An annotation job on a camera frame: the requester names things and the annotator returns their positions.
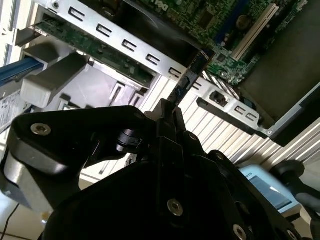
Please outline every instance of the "capacitor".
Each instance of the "capacitor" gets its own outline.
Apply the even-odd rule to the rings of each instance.
[[[241,15],[236,20],[235,26],[238,30],[244,31],[250,27],[251,18],[248,15]]]
[[[226,71],[221,72],[221,77],[225,78],[228,75]]]
[[[180,6],[182,4],[182,0],[175,0],[175,4],[177,4],[178,6]]]

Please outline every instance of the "metal bracket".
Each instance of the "metal bracket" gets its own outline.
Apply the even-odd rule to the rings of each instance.
[[[40,34],[35,32],[35,28],[33,26],[27,27],[23,30],[18,28],[14,28],[12,31],[3,29],[2,33],[2,37],[5,38],[5,42],[13,47],[22,47],[39,36]]]

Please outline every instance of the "dell logo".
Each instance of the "dell logo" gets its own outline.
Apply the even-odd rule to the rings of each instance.
[[[161,8],[163,11],[167,11],[169,6],[167,4],[164,4],[163,1],[159,1],[159,0],[151,0],[152,3],[154,3],[154,5],[157,5],[159,8]]]

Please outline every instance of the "small screen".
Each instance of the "small screen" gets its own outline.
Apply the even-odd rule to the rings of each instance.
[[[277,189],[268,185],[259,177],[254,176],[249,181],[258,189],[260,193],[262,193],[262,195],[275,207],[275,209],[280,210],[292,203]]]

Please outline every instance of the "screw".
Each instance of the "screw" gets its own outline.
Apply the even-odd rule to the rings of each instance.
[[[292,231],[288,230],[287,232],[293,240],[298,240],[298,238],[296,237],[296,235],[294,235]]]
[[[239,225],[233,225],[233,232],[240,240],[246,240],[247,234]]]
[[[169,211],[177,217],[180,217],[184,213],[182,205],[176,199],[170,199],[167,203],[167,206]]]
[[[189,137],[190,137],[192,140],[197,140],[196,135],[194,135],[192,132],[189,133]]]
[[[224,157],[223,157],[220,153],[217,153],[216,156],[217,156],[218,159],[220,159],[220,160],[223,160],[223,159],[224,159]]]
[[[47,136],[51,133],[51,128],[43,123],[35,123],[31,126],[31,131],[40,136]]]
[[[59,3],[57,1],[53,1],[52,2],[52,6],[55,8],[55,9],[58,9],[59,8]]]

